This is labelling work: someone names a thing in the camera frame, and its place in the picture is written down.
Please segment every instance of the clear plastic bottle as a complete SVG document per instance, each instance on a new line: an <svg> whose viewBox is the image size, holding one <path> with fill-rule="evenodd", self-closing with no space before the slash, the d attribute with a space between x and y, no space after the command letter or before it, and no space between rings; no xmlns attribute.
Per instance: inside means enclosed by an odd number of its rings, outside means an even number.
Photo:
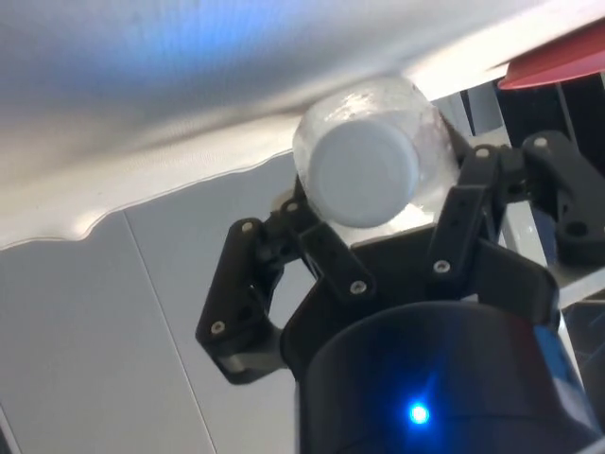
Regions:
<svg viewBox="0 0 605 454"><path fill-rule="evenodd" d="M315 104L293 152L311 205L347 244L435 221L458 177L439 111L401 78Z"/></svg>

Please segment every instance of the bolt head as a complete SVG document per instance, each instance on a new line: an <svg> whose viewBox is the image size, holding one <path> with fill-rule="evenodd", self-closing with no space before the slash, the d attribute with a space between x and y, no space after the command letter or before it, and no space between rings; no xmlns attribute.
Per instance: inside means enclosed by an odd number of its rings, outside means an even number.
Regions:
<svg viewBox="0 0 605 454"><path fill-rule="evenodd" d="M353 295L361 295L368 289L368 285L363 281L355 281L351 284L349 291Z"/></svg>
<svg viewBox="0 0 605 454"><path fill-rule="evenodd" d="M433 271L436 272L437 274L445 274L445 273L449 272L451 269L452 269L452 266L450 265L450 262L448 262L446 260L438 260L433 265Z"/></svg>
<svg viewBox="0 0 605 454"><path fill-rule="evenodd" d="M212 323L212 326L210 327L210 332L212 334L220 334L224 330L225 330L225 323L221 322L221 321Z"/></svg>
<svg viewBox="0 0 605 454"><path fill-rule="evenodd" d="M546 139L544 139L543 137L538 137L536 140L533 141L533 145L536 147L547 147L548 146L548 141Z"/></svg>
<svg viewBox="0 0 605 454"><path fill-rule="evenodd" d="M487 148L480 148L476 151L475 156L477 158L489 158L490 151Z"/></svg>

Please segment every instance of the red fabric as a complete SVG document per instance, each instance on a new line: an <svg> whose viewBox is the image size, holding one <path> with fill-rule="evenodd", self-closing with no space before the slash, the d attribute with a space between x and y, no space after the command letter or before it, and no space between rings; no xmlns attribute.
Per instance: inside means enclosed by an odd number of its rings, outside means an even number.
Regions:
<svg viewBox="0 0 605 454"><path fill-rule="evenodd" d="M605 20L510 62L503 90L535 87L605 71Z"/></svg>

